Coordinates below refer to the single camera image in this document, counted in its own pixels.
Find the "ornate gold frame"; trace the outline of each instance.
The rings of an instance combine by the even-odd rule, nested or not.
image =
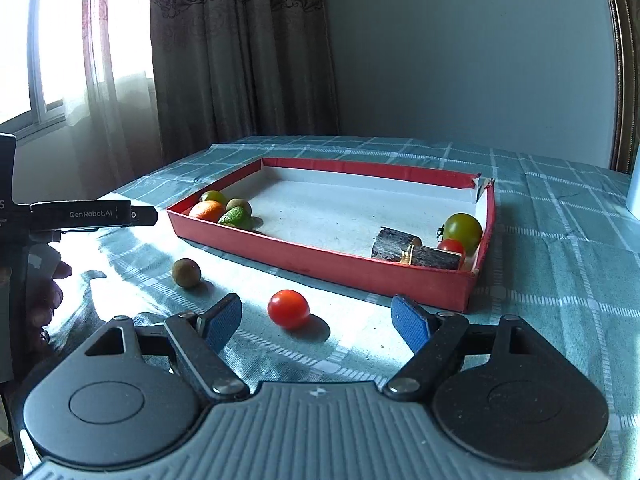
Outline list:
[[[636,46],[628,0],[609,0],[616,44],[616,121],[609,167],[630,173],[638,108]]]

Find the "cardboard tray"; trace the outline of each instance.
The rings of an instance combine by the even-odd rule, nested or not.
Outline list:
[[[190,218],[207,190],[245,198],[253,232]],[[453,213],[474,215],[484,233],[461,270],[370,258],[382,226],[437,245]],[[487,254],[495,221],[493,183],[480,175],[391,164],[261,158],[168,208],[176,235],[281,269],[376,294],[464,312]]]

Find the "orange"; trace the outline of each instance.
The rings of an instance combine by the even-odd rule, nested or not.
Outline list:
[[[189,212],[189,216],[206,220],[207,222],[217,222],[225,212],[226,208],[220,202],[205,200],[193,206]]]

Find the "cherry tomato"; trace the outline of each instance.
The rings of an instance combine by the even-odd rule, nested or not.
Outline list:
[[[456,213],[447,218],[444,223],[442,238],[459,241],[465,248],[466,254],[473,254],[482,238],[482,226],[475,217],[466,213]]]
[[[299,292],[281,290],[269,300],[267,313],[276,325],[292,330],[306,323],[309,318],[309,304]]]
[[[447,238],[446,240],[441,241],[438,244],[438,248],[443,251],[451,251],[452,253],[460,253],[462,254],[462,259],[466,258],[465,247],[457,240],[453,240],[452,238]]]

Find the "window frame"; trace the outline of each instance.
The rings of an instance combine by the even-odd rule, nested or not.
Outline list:
[[[29,0],[27,22],[27,73],[29,79],[29,101],[31,110],[21,113],[4,123],[0,132],[14,135],[18,140],[37,133],[45,133],[63,126],[65,107],[61,100],[47,106],[42,90],[40,71],[40,0]]]

